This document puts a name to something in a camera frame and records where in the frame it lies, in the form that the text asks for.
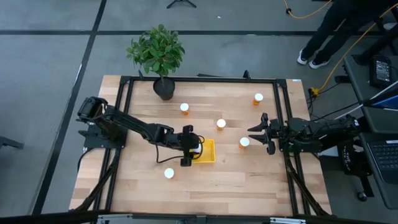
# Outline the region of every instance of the black flower pot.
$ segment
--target black flower pot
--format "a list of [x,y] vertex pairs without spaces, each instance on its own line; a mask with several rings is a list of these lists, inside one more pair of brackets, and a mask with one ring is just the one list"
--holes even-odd
[[154,91],[162,100],[173,98],[175,82],[168,77],[158,78],[154,82]]

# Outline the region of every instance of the yellow container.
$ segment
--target yellow container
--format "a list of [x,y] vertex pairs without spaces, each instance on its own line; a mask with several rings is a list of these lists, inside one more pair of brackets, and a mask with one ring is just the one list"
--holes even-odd
[[216,162],[216,147],[214,144],[214,140],[205,139],[205,142],[202,145],[203,145],[203,152],[200,158],[193,159],[192,162],[194,163]]

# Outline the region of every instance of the gray floor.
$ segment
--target gray floor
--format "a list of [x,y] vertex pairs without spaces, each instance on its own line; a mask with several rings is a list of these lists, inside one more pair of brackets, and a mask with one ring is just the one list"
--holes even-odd
[[[163,23],[177,30],[314,31],[325,13],[295,20],[285,14],[282,0],[193,0],[196,9],[177,3],[167,10],[169,2],[108,0],[99,29],[147,30]],[[288,2],[298,16],[323,4],[311,0]],[[0,30],[91,30],[99,6],[100,1],[94,0],[3,0]],[[67,211],[83,144],[77,131],[86,128],[75,121],[76,111],[85,97],[97,95],[103,75],[137,74],[137,68],[125,57],[130,39],[136,37],[96,36],[43,212]],[[186,55],[175,75],[241,77],[249,70],[252,77],[299,78],[305,89],[318,87],[358,37],[351,38],[330,65],[319,70],[295,62],[297,52],[309,38],[181,35]],[[375,40],[365,37],[353,53],[361,52]],[[0,135],[25,143],[21,151],[9,147],[0,151],[0,217],[29,213],[87,41],[87,35],[0,35]],[[389,49],[383,53],[391,54]],[[335,74],[343,74],[343,69],[339,67]],[[323,115],[355,101],[352,88],[340,85],[317,99],[314,114]],[[371,182],[378,197],[361,203],[355,196],[360,190],[359,180],[345,176],[335,161],[323,161],[323,171],[333,214],[388,223],[398,219],[397,211],[384,207],[374,180]]]

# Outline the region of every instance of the wooden table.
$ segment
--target wooden table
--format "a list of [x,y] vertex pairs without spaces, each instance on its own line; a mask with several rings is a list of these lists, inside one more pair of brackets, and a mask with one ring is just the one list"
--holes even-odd
[[[119,80],[120,76],[104,76],[99,97],[113,105]],[[111,211],[292,215],[282,153],[270,156],[266,146],[253,139],[247,149],[238,147],[240,138],[249,134],[247,128],[260,123],[263,112],[268,113],[269,119],[277,118],[271,84],[177,82],[170,101],[162,101],[154,93],[152,84],[134,82],[129,114],[147,123],[166,124],[175,132],[181,132],[183,126],[192,124],[195,133],[215,140],[216,162],[180,167],[180,160],[176,159],[157,164],[155,146],[130,131],[121,154]],[[287,80],[287,84],[293,116],[309,119],[301,81]],[[252,104],[255,93],[264,95],[258,106]],[[284,119],[287,119],[282,89],[280,97]],[[181,114],[181,103],[190,105],[189,115]],[[227,124],[223,131],[216,130],[216,120],[220,118]],[[182,153],[160,147],[159,154],[161,160]],[[82,160],[70,208],[79,206],[96,185],[103,156],[104,149],[95,149]],[[323,209],[330,213],[319,161],[306,153],[301,154],[301,159],[306,186]],[[168,167],[175,171],[173,179],[164,177],[164,170]],[[106,186],[100,208],[104,207],[107,191]],[[303,213],[297,186],[296,194],[299,210]]]

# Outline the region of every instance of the potted plant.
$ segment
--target potted plant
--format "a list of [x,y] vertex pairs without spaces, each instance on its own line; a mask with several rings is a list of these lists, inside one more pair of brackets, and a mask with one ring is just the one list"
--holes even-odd
[[170,33],[162,24],[143,33],[138,42],[131,39],[131,46],[127,48],[127,58],[135,65],[144,67],[146,74],[152,71],[159,75],[154,82],[154,91],[162,100],[173,97],[175,82],[168,75],[180,67],[184,53],[178,32]]

